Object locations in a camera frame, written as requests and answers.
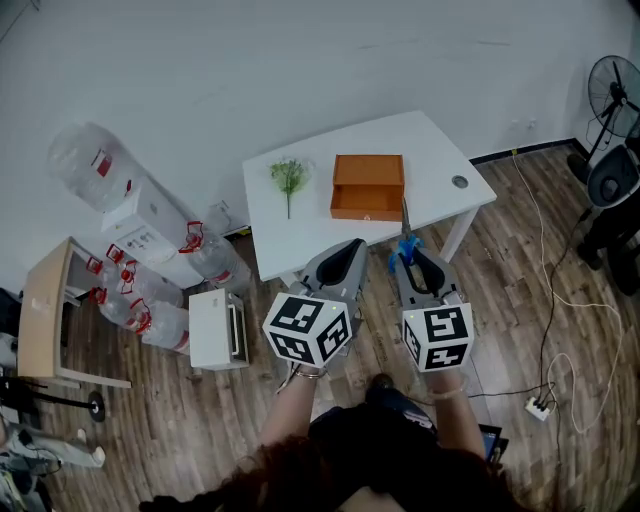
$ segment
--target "white cable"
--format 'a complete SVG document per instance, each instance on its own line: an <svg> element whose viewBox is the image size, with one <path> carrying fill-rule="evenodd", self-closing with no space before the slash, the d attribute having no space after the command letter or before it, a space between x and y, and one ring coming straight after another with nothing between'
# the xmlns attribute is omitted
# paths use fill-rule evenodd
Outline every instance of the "white cable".
<svg viewBox="0 0 640 512"><path fill-rule="evenodd" d="M574 406L575 406L575 399L576 399L576 372L575 372L575 369L573 368L573 362L571 361L571 358L564 352L561 352L551 360L551 363L549 363L549 367L547 369L547 384L549 384L551 382L551 368L553 367L554 363L558 360L558 358L564 356L569 361L569 366L571 367L571 377L573 380L572 391L571 391L571 421L573 422L573 428L576 429L576 432L578 432L579 434L584 434L596 424L598 419L600 419L602 411L604 410L604 406L606 405L607 399L609 398L609 392L611 391L611 383L613 382L613 376L615 374L616 367L618 365L618 357L620 356L620 350L622 349L622 338L623 338L622 318L620 317L620 313L613 306L610 306L609 304L573 304L571 302L564 300L562 297L560 297L560 295L558 295L555 291L553 291L553 289L551 288L551 282L549 281L549 276L547 275L547 269L544 267L544 222L542 221L542 213L540 212L540 207L538 206L538 203L533 197L533 192L531 192L531 189L529 188L529 184L527 183L527 180L524 179L524 176L520 172L520 168L518 167L518 163L516 162L516 156L512 155L512 158L513 158L513 164L516 167L516 171L518 171L518 174L520 175L520 179L522 180L522 183L524 183L524 186L527 187L529 196L531 196L531 200L533 201L533 204L536 207L536 210L538 212L538 219L540 219L540 262L542 265L542 272L544 273L544 279L547 283L547 287L549 288L549 291L553 293L553 296L555 298L557 298L560 302L562 302L566 306L569 306L572 308L590 308L590 307L607 308L616 315L616 318L618 320L618 348L616 349L616 355L613 358L613 365L611 366L611 375L609 376L609 381L607 382L607 392L604 395L604 399L602 400L602 405L600 406L598 413L596 414L593 421L589 423L589 425L587 425L584 428L579 428L578 424L576 423L576 418L574 415ZM556 404L557 404L558 399L556 397L555 392L553 391L553 387L550 388L550 391L551 391L551 395L553 396L553 399L556 401Z"/></svg>

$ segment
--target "person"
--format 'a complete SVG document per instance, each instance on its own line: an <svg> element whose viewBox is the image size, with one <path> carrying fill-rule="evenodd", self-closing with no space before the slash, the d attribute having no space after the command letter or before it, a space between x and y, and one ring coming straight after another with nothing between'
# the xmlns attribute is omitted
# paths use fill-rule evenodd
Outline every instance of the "person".
<svg viewBox="0 0 640 512"><path fill-rule="evenodd" d="M101 468L104 465L104 450L100 446L91 450L87 445L87 433L83 429L78 429L76 439L64 441L28 425L0 421L0 429L2 427L4 430L0 433L0 452L86 468Z"/></svg>
<svg viewBox="0 0 640 512"><path fill-rule="evenodd" d="M482 434L457 370L430 373L435 429L422 410L376 376L357 407L310 423L323 371L299 366L274 400L260 447L222 485L189 502L157 496L154 511L524 511L485 462Z"/></svg>

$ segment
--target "green plant sprig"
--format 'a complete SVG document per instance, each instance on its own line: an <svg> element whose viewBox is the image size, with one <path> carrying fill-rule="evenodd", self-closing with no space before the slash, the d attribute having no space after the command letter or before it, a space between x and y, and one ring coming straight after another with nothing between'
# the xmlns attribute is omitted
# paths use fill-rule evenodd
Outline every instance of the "green plant sprig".
<svg viewBox="0 0 640 512"><path fill-rule="evenodd" d="M287 219L291 218L291 196L300 190L309 180L309 171L296 159L283 160L269 167L271 178L287 196Z"/></svg>

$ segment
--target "wooden box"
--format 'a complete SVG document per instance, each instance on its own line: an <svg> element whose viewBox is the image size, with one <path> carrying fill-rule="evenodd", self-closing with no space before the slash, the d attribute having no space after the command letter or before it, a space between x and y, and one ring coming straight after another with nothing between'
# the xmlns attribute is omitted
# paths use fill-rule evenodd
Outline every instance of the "wooden box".
<svg viewBox="0 0 640 512"><path fill-rule="evenodd" d="M402 221L402 155L336 155L334 219Z"/></svg>

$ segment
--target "power strip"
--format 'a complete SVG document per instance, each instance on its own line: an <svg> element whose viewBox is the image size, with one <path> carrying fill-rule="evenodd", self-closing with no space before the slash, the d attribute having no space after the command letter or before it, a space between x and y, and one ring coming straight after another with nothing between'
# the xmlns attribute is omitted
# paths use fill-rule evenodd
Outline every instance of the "power strip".
<svg viewBox="0 0 640 512"><path fill-rule="evenodd" d="M524 410L540 421L544 421L551 412L547 407L538 402L536 397L531 397L524 404Z"/></svg>

